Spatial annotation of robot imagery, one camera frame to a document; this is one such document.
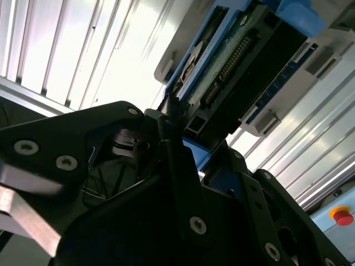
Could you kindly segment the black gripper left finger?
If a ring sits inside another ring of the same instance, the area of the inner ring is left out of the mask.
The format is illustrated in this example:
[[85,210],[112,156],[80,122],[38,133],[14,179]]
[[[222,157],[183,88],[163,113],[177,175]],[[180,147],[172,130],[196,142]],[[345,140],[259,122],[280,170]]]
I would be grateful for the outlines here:
[[[133,184],[88,203],[90,171],[123,159],[137,165]],[[177,106],[142,112],[118,101],[1,130],[1,214],[52,257],[77,218],[155,177],[172,195],[181,237],[198,244],[209,211]]]

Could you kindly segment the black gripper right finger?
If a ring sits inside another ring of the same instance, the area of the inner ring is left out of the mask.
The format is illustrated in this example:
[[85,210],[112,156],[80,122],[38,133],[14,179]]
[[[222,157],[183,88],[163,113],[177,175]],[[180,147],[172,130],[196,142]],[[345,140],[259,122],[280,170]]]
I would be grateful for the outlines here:
[[237,239],[247,265],[349,265],[349,261],[268,171],[250,172],[225,141],[205,169],[207,186],[232,196],[241,211]]

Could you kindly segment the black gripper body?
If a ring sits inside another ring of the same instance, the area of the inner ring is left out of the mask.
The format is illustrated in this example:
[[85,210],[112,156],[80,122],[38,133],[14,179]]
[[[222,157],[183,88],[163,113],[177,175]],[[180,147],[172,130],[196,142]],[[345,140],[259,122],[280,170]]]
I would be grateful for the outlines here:
[[263,265],[263,246],[242,204],[204,187],[211,221],[198,244],[183,239],[173,198],[157,177],[77,218],[55,265]]

